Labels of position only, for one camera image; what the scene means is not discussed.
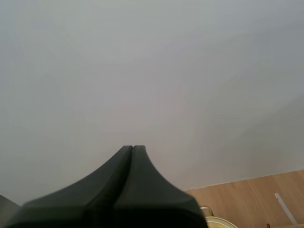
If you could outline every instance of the white strip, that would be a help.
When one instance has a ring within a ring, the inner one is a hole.
[[[286,215],[289,217],[289,219],[290,219],[291,223],[293,224],[293,226],[294,227],[298,227],[298,223],[296,222],[296,220],[294,219],[292,213],[290,212],[290,210],[288,209],[288,207],[286,206],[286,204],[284,203],[284,201],[280,197],[279,193],[275,193],[275,197],[277,198],[277,200],[281,204],[283,210],[285,211]]]

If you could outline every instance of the yellow bowl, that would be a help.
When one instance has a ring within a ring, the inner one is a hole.
[[[206,217],[206,222],[209,228],[237,228],[231,222],[214,216]]]

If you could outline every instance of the dark object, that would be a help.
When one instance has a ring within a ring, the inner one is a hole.
[[[145,146],[123,146],[82,180],[26,203],[5,227],[164,226],[207,228],[195,199],[157,172]]]

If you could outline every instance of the black foam piece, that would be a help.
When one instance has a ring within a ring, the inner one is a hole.
[[[26,203],[5,227],[107,227],[131,164],[122,147],[99,169],[62,190]]]
[[[117,227],[208,227],[196,200],[158,173],[145,146],[132,150],[130,172],[113,213]]]

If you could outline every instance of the wooden floor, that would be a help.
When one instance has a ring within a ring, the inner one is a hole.
[[[275,197],[279,193],[298,224],[304,223],[304,170],[187,191],[200,206],[239,228],[291,225]]]

